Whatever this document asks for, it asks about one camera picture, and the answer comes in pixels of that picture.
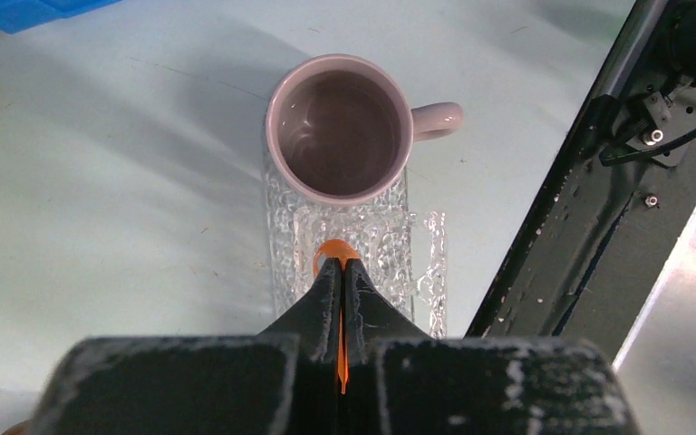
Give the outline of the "clear textured plastic box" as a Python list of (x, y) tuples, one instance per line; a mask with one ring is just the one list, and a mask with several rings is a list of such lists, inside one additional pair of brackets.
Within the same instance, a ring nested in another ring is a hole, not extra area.
[(436, 339), (447, 335), (444, 213), (401, 207), (299, 208), (293, 236), (283, 250), (283, 280), (276, 289), (278, 314), (310, 288), (318, 248), (340, 239), (358, 253), (375, 288), (399, 312)]

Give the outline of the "pink mug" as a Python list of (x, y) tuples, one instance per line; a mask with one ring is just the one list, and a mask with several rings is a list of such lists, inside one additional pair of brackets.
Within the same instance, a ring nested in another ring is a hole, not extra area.
[(267, 106), (265, 137), (294, 191), (350, 207), (401, 177), (414, 142), (447, 136), (463, 119), (452, 101), (412, 108), (378, 65), (335, 53), (309, 59), (281, 80)]

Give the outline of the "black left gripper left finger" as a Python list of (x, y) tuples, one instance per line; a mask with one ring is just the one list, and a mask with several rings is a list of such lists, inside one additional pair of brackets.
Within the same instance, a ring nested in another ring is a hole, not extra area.
[(335, 434), (339, 285), (327, 260), (262, 333), (120, 336), (78, 342), (30, 434)]

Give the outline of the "orange toothpaste tube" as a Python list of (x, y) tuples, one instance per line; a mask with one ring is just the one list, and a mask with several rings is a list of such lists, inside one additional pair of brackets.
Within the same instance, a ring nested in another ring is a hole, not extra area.
[[(344, 240), (329, 239), (324, 241), (316, 250), (313, 258), (313, 270), (322, 267), (327, 260), (333, 260), (338, 266), (338, 270), (344, 273), (349, 260), (358, 260), (358, 253)], [(350, 381), (350, 363), (346, 342), (345, 331), (345, 307), (344, 307), (344, 283), (339, 285), (339, 304), (338, 304), (338, 347), (335, 363), (336, 379), (339, 385), (338, 392), (346, 395), (348, 383)]]

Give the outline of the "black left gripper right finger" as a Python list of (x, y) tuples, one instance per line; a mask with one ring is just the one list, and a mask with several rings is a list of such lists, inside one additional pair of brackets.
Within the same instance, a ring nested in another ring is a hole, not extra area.
[(636, 434), (609, 361), (557, 337), (434, 340), (343, 267), (347, 434)]

